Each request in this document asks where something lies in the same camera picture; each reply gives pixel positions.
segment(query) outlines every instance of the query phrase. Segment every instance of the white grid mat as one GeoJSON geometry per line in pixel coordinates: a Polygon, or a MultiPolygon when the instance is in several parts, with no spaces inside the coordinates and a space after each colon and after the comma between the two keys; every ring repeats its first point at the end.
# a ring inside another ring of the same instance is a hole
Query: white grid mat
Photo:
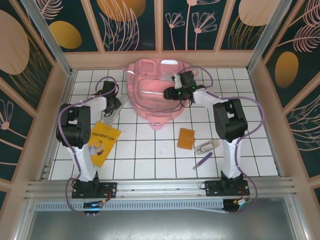
{"type": "MultiPolygon", "coordinates": [[[[207,70],[214,79],[211,92],[223,97],[255,98],[245,68],[209,68],[207,70]]],[[[70,103],[89,98],[96,92],[97,81],[105,76],[114,77],[118,82],[119,92],[128,94],[123,70],[81,70],[77,73],[70,103]]],[[[209,77],[203,71],[200,71],[195,79],[198,84],[205,86],[210,84],[209,77]]],[[[241,103],[248,121],[248,130],[251,131],[261,120],[258,107],[248,100],[241,100],[241,103]]],[[[91,119],[91,127],[100,118],[101,114],[98,114],[91,119]]],[[[99,178],[119,180],[220,177],[223,165],[222,144],[212,151],[212,157],[196,171],[192,170],[192,167],[206,154],[196,156],[193,150],[177,147],[181,128],[195,131],[194,146],[211,139],[218,139],[214,121],[212,109],[193,104],[185,108],[183,113],[173,121],[166,123],[161,130],[154,131],[148,121],[136,114],[128,101],[113,125],[114,128],[122,131],[122,134],[103,166],[96,167],[99,178]]],[[[240,166],[249,176],[278,176],[263,127],[243,140],[240,166]]],[[[77,174],[70,154],[59,144],[49,179],[64,180],[70,176],[75,177],[77,174]]]]}

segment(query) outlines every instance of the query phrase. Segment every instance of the yellow booklet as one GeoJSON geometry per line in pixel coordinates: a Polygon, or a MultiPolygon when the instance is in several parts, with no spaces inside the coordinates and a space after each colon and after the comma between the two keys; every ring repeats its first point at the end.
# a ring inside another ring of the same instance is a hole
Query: yellow booklet
{"type": "Polygon", "coordinates": [[[101,167],[112,148],[114,147],[121,131],[98,121],[91,131],[88,143],[91,161],[101,167]]]}

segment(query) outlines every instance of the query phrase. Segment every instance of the metal base plate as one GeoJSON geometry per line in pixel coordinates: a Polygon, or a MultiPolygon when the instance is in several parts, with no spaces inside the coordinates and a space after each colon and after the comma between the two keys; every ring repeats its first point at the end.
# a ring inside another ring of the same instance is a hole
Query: metal base plate
{"type": "Polygon", "coordinates": [[[248,182],[246,180],[240,181],[234,188],[229,188],[228,192],[222,189],[220,180],[205,181],[204,186],[207,197],[242,196],[243,193],[239,188],[241,188],[245,194],[250,195],[248,182]]]}
{"type": "Polygon", "coordinates": [[[111,193],[111,199],[116,198],[117,183],[116,182],[100,182],[98,184],[98,194],[86,191],[73,191],[71,197],[73,199],[107,199],[111,193]]]}

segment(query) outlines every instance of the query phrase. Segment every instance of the purple marker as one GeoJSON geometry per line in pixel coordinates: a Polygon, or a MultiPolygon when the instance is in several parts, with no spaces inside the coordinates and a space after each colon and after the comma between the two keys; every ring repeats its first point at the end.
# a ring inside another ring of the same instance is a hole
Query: purple marker
{"type": "Polygon", "coordinates": [[[207,161],[207,159],[210,158],[212,154],[213,154],[212,152],[209,152],[204,158],[202,158],[202,160],[200,162],[198,162],[196,165],[194,165],[192,167],[192,169],[196,170],[198,167],[201,166],[201,164],[203,164],[205,161],[207,161]]]}

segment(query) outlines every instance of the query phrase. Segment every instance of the orange notepad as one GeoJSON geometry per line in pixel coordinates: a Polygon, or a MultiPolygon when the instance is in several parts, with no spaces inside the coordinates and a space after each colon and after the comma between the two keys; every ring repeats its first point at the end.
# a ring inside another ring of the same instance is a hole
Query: orange notepad
{"type": "Polygon", "coordinates": [[[191,150],[195,142],[195,131],[181,128],[178,140],[178,148],[191,150]]]}
{"type": "Polygon", "coordinates": [[[98,121],[91,131],[88,143],[91,161],[101,167],[112,148],[114,147],[121,131],[98,121]]]}

